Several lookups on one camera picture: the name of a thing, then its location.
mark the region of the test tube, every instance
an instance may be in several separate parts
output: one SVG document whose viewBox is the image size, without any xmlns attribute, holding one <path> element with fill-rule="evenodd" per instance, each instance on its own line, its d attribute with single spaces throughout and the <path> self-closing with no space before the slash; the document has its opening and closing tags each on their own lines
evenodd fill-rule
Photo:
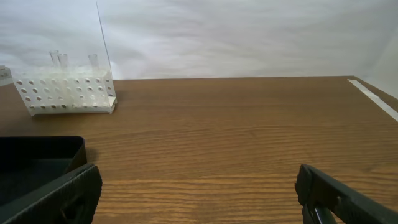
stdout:
<svg viewBox="0 0 398 224">
<path fill-rule="evenodd" d="M 68 69 L 68 55 L 67 54 L 59 54 L 58 59 L 60 61 L 60 66 L 62 70 Z"/>
<path fill-rule="evenodd" d="M 93 71 L 98 71 L 100 65 L 98 64 L 98 56 L 96 54 L 88 55 L 88 60 L 90 60 L 90 65 Z"/>
<path fill-rule="evenodd" d="M 52 60 L 52 64 L 55 68 L 58 68 L 60 66 L 60 61 L 58 60 L 58 54 L 59 51 L 58 50 L 52 50 L 50 51 L 50 56 L 51 56 L 51 60 Z"/>
</svg>

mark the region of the wood grain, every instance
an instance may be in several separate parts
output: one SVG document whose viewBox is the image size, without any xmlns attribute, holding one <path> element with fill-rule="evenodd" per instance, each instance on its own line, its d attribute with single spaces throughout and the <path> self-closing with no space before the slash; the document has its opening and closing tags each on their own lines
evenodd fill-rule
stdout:
<svg viewBox="0 0 398 224">
<path fill-rule="evenodd" d="M 398 123 L 347 78 L 115 81 L 111 115 L 33 118 L 4 86 L 0 134 L 83 136 L 97 224 L 301 223 L 300 164 L 398 210 Z"/>
</svg>

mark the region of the white tape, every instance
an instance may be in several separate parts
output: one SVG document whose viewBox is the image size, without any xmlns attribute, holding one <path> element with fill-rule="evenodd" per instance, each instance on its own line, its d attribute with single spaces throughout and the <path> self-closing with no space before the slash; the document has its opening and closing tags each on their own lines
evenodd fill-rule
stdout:
<svg viewBox="0 0 398 224">
<path fill-rule="evenodd" d="M 366 96 L 368 96 L 375 104 L 380 106 L 381 109 L 383 109 L 387 114 L 391 116 L 391 118 L 394 118 L 396 121 L 398 121 L 398 113 L 392 109 L 387 103 L 382 101 L 380 97 L 376 96 L 374 93 L 372 93 L 370 90 L 368 90 L 365 86 L 360 84 L 357 80 L 348 80 L 350 81 L 356 88 L 359 88 L 361 92 L 363 92 Z"/>
</svg>

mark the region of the white backdrop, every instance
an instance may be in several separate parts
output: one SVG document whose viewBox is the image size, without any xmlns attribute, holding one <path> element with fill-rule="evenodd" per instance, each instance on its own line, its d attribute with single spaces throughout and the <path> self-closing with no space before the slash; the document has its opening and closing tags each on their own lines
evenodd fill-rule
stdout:
<svg viewBox="0 0 398 224">
<path fill-rule="evenodd" d="M 372 80 L 398 25 L 396 0 L 98 0 L 98 5 L 115 79 Z M 71 63 L 88 63 L 88 54 L 98 54 L 105 64 L 94 0 L 0 2 L 0 64 L 14 71 L 50 64 L 48 51 L 55 49 Z"/>
</svg>

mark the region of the brown tabletop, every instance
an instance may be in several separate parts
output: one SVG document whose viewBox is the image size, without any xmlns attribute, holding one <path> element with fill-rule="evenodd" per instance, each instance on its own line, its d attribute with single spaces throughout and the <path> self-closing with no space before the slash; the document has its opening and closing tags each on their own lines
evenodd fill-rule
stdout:
<svg viewBox="0 0 398 224">
<path fill-rule="evenodd" d="M 300 164 L 398 210 L 398 123 L 347 78 L 123 80 L 113 114 L 34 117 L 8 85 L 0 134 L 83 136 L 95 224 L 301 223 Z"/>
</svg>

